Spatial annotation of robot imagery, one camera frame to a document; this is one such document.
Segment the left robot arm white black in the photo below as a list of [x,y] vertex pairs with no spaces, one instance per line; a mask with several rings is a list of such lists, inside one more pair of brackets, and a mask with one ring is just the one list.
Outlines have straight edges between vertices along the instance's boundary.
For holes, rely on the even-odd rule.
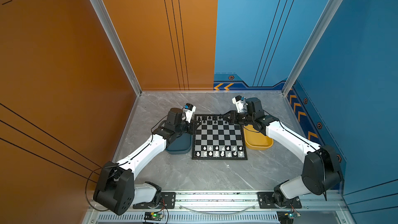
[[136,184],[142,169],[158,154],[165,151],[177,138],[192,135],[199,123],[193,120],[196,107],[187,103],[182,108],[171,108],[152,129],[148,140],[137,150],[117,162],[107,162],[99,174],[93,200],[104,210],[124,214],[131,205],[147,203],[157,207],[162,188],[149,181]]

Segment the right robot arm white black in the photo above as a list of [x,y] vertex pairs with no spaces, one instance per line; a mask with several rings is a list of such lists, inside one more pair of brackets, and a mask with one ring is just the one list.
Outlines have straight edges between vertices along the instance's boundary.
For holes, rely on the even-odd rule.
[[236,96],[235,110],[222,117],[230,124],[251,125],[255,131],[277,141],[296,155],[303,164],[302,174],[277,185],[272,200],[276,207],[291,205],[293,199],[306,194],[326,196],[327,190],[344,180],[336,150],[330,145],[312,142],[286,127],[279,118],[262,108],[256,97]]

